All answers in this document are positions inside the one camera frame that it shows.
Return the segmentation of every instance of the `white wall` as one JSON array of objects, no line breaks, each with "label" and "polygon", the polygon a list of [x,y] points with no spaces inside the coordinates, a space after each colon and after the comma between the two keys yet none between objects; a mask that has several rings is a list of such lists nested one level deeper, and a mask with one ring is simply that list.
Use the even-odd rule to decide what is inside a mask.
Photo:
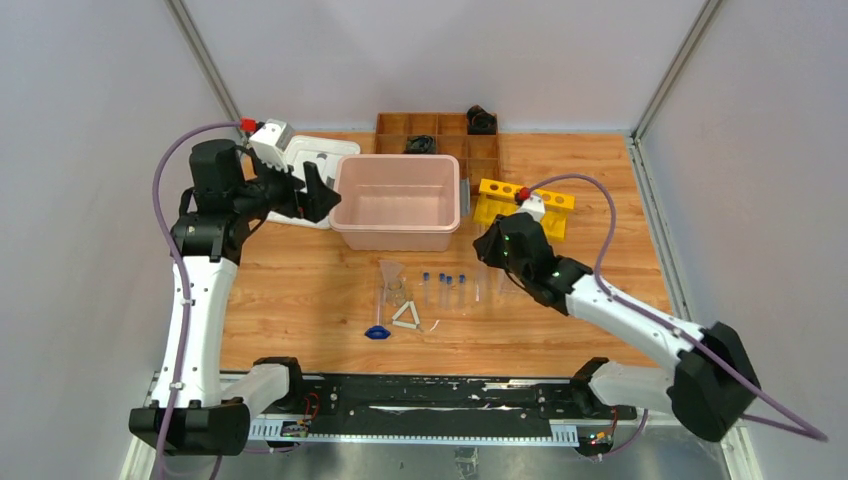
[{"label": "white wall", "polygon": [[2,2],[0,45],[0,478],[111,480],[167,333],[153,170],[223,114],[161,1]]},{"label": "white wall", "polygon": [[848,478],[846,45],[844,0],[728,0],[644,142],[696,320],[831,437],[754,427],[769,480]]},{"label": "white wall", "polygon": [[502,128],[634,127],[704,0],[188,0],[242,112],[373,129],[380,111]]}]

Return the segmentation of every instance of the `blue cap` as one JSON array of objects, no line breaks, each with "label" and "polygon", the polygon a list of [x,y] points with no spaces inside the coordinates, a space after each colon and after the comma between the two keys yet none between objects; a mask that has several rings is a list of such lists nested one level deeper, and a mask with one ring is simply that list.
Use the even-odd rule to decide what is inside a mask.
[{"label": "blue cap", "polygon": [[374,325],[373,327],[365,330],[365,336],[370,338],[371,340],[385,340],[392,335],[392,332],[386,330],[384,327],[380,325]]}]

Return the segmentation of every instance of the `test tube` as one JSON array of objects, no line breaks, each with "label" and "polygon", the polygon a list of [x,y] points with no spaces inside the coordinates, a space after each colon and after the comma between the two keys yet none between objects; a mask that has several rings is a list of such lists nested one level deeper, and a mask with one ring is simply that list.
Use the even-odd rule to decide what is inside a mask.
[{"label": "test tube", "polygon": [[453,288],[453,277],[448,275],[447,279],[445,279],[445,309],[450,308],[450,291]]},{"label": "test tube", "polygon": [[483,262],[477,267],[474,276],[474,301],[482,302],[489,290],[489,270]]},{"label": "test tube", "polygon": [[383,285],[382,277],[377,281],[377,294],[375,295],[375,300],[377,303],[377,323],[376,325],[383,325],[383,302],[386,301],[386,288]]},{"label": "test tube", "polygon": [[445,308],[445,290],[447,288],[447,284],[445,283],[445,274],[439,274],[439,307]]},{"label": "test tube", "polygon": [[430,272],[424,272],[424,306],[430,306]]},{"label": "test tube", "polygon": [[465,274],[459,274],[459,291],[457,292],[456,308],[465,308]]}]

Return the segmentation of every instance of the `red cap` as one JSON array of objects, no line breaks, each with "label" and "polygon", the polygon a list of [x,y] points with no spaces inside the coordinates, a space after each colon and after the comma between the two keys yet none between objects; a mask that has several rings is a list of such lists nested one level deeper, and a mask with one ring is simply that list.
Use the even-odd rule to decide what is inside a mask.
[{"label": "red cap", "polygon": [[241,128],[243,131],[248,132],[248,133],[255,133],[256,132],[256,120],[254,120],[252,118],[243,117],[241,119],[241,127],[239,127],[239,128]]},{"label": "red cap", "polygon": [[530,198],[530,189],[527,187],[521,187],[521,190],[519,190],[518,193],[515,194],[515,199],[519,202],[523,202],[528,198]]}]

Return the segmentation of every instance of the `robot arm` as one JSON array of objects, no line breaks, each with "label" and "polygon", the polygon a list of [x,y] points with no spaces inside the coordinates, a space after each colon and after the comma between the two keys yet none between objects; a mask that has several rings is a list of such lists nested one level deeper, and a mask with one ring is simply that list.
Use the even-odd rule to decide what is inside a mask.
[{"label": "robot arm", "polygon": [[[282,152],[292,134],[286,124],[269,122],[254,136],[273,138],[274,148]],[[240,152],[251,156],[255,179],[245,180]],[[191,324],[185,345],[180,345],[184,295],[175,264],[171,325],[160,377],[151,393],[151,405],[133,409],[129,422],[132,433],[155,446],[165,405],[175,387],[165,449],[169,454],[236,455],[247,441],[251,419],[273,402],[299,393],[293,390],[300,370],[290,358],[259,360],[242,380],[224,391],[219,378],[227,299],[242,245],[258,228],[251,229],[250,222],[264,221],[271,211],[318,222],[341,200],[324,185],[314,164],[304,164],[304,182],[292,175],[283,156],[275,153],[257,157],[231,140],[210,140],[192,148],[189,166],[194,187],[188,193],[197,209],[188,211],[191,197],[184,195],[180,217],[171,229],[191,282]],[[175,384],[178,361],[183,373]]]},{"label": "robot arm", "polygon": [[[605,329],[658,365],[630,367],[593,359],[575,375],[575,381],[585,384],[595,402],[671,413],[695,435],[721,440],[755,396],[681,334],[688,333],[759,386],[736,332],[722,323],[705,328],[674,318],[596,278],[588,266],[554,255],[539,224],[543,215],[544,203],[533,195],[516,213],[499,217],[474,241],[478,258],[504,270],[538,303]],[[605,288],[598,282],[604,282]],[[636,309],[613,301],[613,295]],[[665,318],[672,328],[652,322],[637,310]]]}]

